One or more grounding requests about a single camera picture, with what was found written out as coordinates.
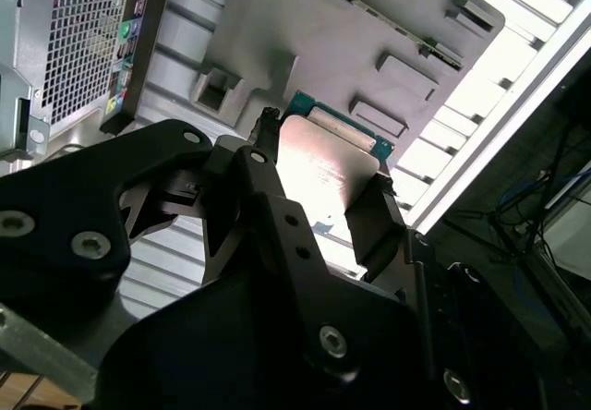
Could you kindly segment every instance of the cable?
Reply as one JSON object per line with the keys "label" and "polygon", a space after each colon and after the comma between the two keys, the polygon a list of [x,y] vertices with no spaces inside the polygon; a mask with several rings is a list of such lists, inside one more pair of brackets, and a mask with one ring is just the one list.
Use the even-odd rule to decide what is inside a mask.
{"label": "cable", "polygon": [[588,205],[588,206],[590,206],[590,207],[591,207],[591,202],[589,202],[589,201],[586,201],[586,200],[584,200],[584,199],[577,198],[576,196],[567,196],[567,198],[568,198],[568,199],[574,199],[574,200],[578,200],[579,202],[582,202],[582,203],[584,203],[584,204],[586,204],[586,205]]}

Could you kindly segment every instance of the black cable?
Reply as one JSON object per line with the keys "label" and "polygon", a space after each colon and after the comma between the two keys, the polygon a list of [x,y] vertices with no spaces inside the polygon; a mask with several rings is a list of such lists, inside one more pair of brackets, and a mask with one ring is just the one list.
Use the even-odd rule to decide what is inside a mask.
{"label": "black cable", "polygon": [[581,199],[581,198],[577,198],[576,196],[567,196],[568,199],[574,199],[574,200],[578,200],[579,202],[582,202],[586,205],[588,205],[589,207],[591,207],[591,202]]}
{"label": "black cable", "polygon": [[573,130],[574,126],[575,126],[575,123],[570,122],[569,124],[566,125],[566,127],[562,131],[561,140],[558,143],[558,147],[556,148],[556,153],[554,154],[554,159],[552,160],[552,164],[551,164],[549,171],[548,171],[549,177],[548,177],[548,181],[546,181],[546,184],[545,184],[546,187],[544,188],[544,193],[542,194],[542,198],[540,199],[539,203],[537,204],[537,212],[534,217],[533,228],[532,228],[532,230],[530,230],[529,236],[527,237],[527,243],[525,244],[525,252],[531,251],[531,249],[534,247],[534,243],[536,241],[537,230],[544,219],[544,214],[545,214],[545,210],[546,210],[545,207],[552,195],[552,187],[554,185],[554,180],[556,179],[556,173],[558,172],[558,168],[561,164],[561,159],[562,159],[562,155],[564,153],[564,148],[566,147],[566,142],[569,138],[569,134],[571,133],[571,130]]}

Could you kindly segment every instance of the corrugated metal surface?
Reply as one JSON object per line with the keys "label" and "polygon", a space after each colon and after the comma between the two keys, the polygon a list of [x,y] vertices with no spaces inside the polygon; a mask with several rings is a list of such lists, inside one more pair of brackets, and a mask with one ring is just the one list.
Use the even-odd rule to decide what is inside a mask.
{"label": "corrugated metal surface", "polygon": [[[169,0],[151,59],[138,127],[168,118],[199,128],[212,141],[234,135],[188,103],[200,62],[223,11],[225,0]],[[199,288],[205,270],[201,220],[179,218],[132,247],[132,260],[120,293],[129,312],[143,318]]]}
{"label": "corrugated metal surface", "polygon": [[[167,118],[175,118],[201,129],[212,140],[220,135],[234,134],[232,129],[206,116],[189,103],[190,92],[199,76],[201,61],[223,13],[225,1],[169,0],[163,16],[156,51],[151,59],[146,89],[142,95],[138,112],[138,127]],[[564,15],[554,15],[554,6],[547,6],[548,0],[540,0],[539,2],[530,2],[531,0],[489,1],[506,16],[509,15],[507,17],[508,28],[505,33],[521,40],[520,42],[525,42],[524,45],[533,52],[532,54],[535,54],[534,45],[539,47],[538,44],[543,45],[552,37],[556,28],[560,26],[561,21],[570,11],[570,2],[576,2],[576,0],[558,0],[565,8]],[[533,8],[533,3],[539,4],[539,9]],[[544,9],[548,10],[548,15],[545,14]],[[497,42],[502,53],[508,49],[511,50],[507,45],[502,44],[503,39],[501,37]],[[499,71],[494,66],[503,63],[504,66],[509,66],[509,71],[513,73],[510,76],[516,81],[519,81],[517,76],[522,73],[523,67],[527,67],[531,60],[531,55],[528,55],[522,61],[523,63],[520,63],[521,68],[515,70],[514,67],[510,67],[514,66],[512,60],[505,59],[499,62],[493,58],[487,61],[487,57],[491,58],[492,54],[494,55],[494,51],[491,51],[483,59],[483,64],[489,63],[485,67],[487,69],[485,71],[490,71],[494,75],[494,72]],[[482,74],[481,68],[475,67],[473,74]],[[507,78],[509,75],[505,76],[505,71],[503,69],[502,73],[497,73],[499,75],[493,77]],[[497,85],[499,82],[494,81],[494,85],[492,85],[489,81],[490,77],[488,80],[481,79],[477,82],[479,89],[489,89],[487,91],[489,97],[479,97],[476,100],[469,97],[459,98],[458,96],[457,101],[452,97],[448,103],[453,111],[448,110],[448,113],[443,109],[438,119],[433,121],[433,128],[426,130],[423,137],[431,144],[443,149],[446,147],[453,147],[456,150],[465,149],[464,145],[468,138],[479,126],[469,117],[460,115],[458,119],[455,119],[455,111],[466,110],[465,115],[478,113],[482,117],[487,117],[487,113],[482,111],[483,107],[492,110],[505,93],[505,90]],[[463,91],[467,95],[473,94],[470,82],[466,82],[463,89],[459,89],[456,93],[459,94]],[[441,178],[439,175],[441,169],[445,168],[447,171],[449,167],[452,167],[448,165],[449,160],[446,159],[437,168],[429,167],[422,170],[431,177]],[[414,162],[421,164],[424,161],[425,159],[414,160]],[[411,207],[416,205],[423,195],[432,188],[425,181],[416,178],[414,168],[395,169],[392,172],[392,177],[396,181],[399,200],[407,204],[404,214],[408,214]],[[335,227],[334,234],[337,237],[340,235],[342,239],[347,239],[350,238],[347,237],[347,232],[346,227]],[[326,251],[331,253],[329,256],[327,256],[328,253],[324,254],[325,259],[328,261],[331,258],[350,260],[352,255],[350,247],[338,245],[338,248],[333,248],[335,247],[332,244],[334,241],[328,242],[328,240],[326,238],[319,240],[322,251],[324,252],[324,248],[326,248]],[[180,219],[170,229],[147,236],[139,241],[133,246],[132,255],[131,266],[121,284],[121,293],[128,309],[135,315],[143,317],[199,287],[204,271],[200,221]]]}

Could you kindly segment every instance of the black metal bracket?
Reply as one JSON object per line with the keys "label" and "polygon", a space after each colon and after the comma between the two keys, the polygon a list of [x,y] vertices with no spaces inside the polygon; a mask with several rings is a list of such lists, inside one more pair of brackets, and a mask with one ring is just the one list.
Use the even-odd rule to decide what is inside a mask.
{"label": "black metal bracket", "polygon": [[[475,271],[437,264],[404,225],[388,176],[345,214],[368,268],[356,282],[329,272],[304,210],[285,198],[276,149],[260,144],[223,137],[212,148],[168,121],[0,179],[0,300],[66,324],[109,302],[130,241],[179,214],[204,220],[205,285],[113,345],[94,410],[539,408],[540,371],[570,402],[526,337],[529,357],[507,344],[511,357],[495,365],[514,320]],[[485,298],[479,314],[474,298]],[[516,380],[524,387],[506,386]]]}

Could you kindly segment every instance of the mesh panel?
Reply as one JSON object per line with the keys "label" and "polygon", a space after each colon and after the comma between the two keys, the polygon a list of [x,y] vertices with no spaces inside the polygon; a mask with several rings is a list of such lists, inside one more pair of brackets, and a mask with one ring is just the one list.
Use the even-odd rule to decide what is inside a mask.
{"label": "mesh panel", "polygon": [[55,124],[107,92],[126,0],[54,0],[42,106]]}

